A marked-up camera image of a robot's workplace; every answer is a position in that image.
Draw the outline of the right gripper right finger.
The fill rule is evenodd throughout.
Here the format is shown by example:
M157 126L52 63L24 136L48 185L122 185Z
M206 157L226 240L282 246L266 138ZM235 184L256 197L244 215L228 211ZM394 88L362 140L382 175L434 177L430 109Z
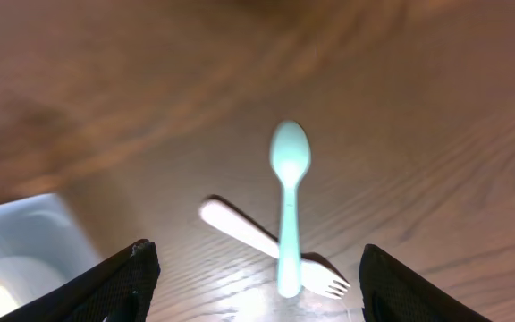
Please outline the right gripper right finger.
M375 244L359 263L367 322L489 322Z

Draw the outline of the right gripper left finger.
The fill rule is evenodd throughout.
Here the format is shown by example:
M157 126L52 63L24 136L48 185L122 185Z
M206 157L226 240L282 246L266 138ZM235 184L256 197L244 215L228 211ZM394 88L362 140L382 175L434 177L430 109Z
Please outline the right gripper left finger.
M160 272L156 245L141 239L0 322L145 322Z

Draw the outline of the pink white plastic fork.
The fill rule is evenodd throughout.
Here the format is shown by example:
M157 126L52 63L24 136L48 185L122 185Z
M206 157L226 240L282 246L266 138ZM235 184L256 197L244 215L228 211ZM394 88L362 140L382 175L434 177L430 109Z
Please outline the pink white plastic fork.
M222 199L207 199L199 208L200 218L215 229L272 258L279 257L278 241L261 225ZM341 299L350 283L317 253L301 254L301 281L310 292L330 299Z

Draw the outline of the mint green plastic spoon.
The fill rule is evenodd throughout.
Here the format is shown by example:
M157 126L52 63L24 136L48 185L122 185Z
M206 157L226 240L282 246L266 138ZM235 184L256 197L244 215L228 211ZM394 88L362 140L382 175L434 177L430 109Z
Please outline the mint green plastic spoon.
M298 191L310 163L310 146L302 127L294 121L279 123L270 145L270 166L281 187L277 291L284 298L297 296L302 286Z

